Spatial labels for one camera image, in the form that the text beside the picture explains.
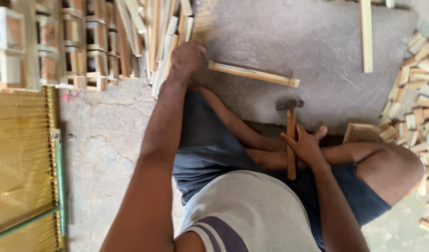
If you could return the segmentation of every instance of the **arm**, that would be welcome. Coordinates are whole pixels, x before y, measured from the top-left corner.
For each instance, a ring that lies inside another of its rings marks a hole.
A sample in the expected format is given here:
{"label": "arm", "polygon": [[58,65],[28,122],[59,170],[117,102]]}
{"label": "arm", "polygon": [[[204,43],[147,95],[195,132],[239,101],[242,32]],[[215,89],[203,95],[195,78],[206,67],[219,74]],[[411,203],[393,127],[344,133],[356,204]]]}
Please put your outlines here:
{"label": "arm", "polygon": [[297,132],[298,142],[284,133],[281,135],[296,155],[313,170],[319,197],[320,227],[326,251],[368,252],[361,228],[316,139],[301,125],[297,125]]}
{"label": "arm", "polygon": [[[144,133],[132,180],[101,251],[178,250],[171,217],[172,167],[188,78],[201,63],[200,50],[193,43],[173,51],[172,68]],[[199,239],[192,234],[189,237]]]}

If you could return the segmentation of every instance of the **dark blue shorts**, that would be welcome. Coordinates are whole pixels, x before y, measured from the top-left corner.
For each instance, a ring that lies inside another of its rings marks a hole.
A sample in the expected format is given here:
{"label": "dark blue shorts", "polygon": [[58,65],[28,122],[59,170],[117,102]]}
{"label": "dark blue shorts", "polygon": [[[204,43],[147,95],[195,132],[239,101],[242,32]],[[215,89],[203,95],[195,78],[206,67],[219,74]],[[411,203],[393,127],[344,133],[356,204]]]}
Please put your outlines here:
{"label": "dark blue shorts", "polygon": [[[360,226],[391,207],[355,175],[355,163],[333,167]],[[217,176],[235,170],[264,173],[283,181],[300,198],[308,214],[311,232],[319,248],[324,249],[320,230],[320,211],[314,175],[310,169],[298,169],[297,179],[289,181],[286,171],[261,169],[222,123],[199,92],[188,90],[185,96],[182,133],[174,161],[173,175],[182,192],[182,204]]]}

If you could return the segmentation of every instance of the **hand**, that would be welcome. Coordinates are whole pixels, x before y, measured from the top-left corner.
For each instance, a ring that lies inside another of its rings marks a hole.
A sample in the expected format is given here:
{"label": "hand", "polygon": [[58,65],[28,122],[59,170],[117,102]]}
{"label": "hand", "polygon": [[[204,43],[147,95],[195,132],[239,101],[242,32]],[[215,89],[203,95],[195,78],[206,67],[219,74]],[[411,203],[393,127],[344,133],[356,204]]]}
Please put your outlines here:
{"label": "hand", "polygon": [[303,162],[311,166],[311,168],[318,167],[318,164],[326,163],[316,136],[308,134],[300,124],[297,124],[296,128],[299,136],[298,142],[285,133],[281,133],[283,140],[294,150],[296,155]]}
{"label": "hand", "polygon": [[172,52],[170,74],[172,73],[182,80],[188,78],[191,73],[202,65],[202,54],[205,53],[205,51],[205,47],[201,44],[193,42],[181,44]]}

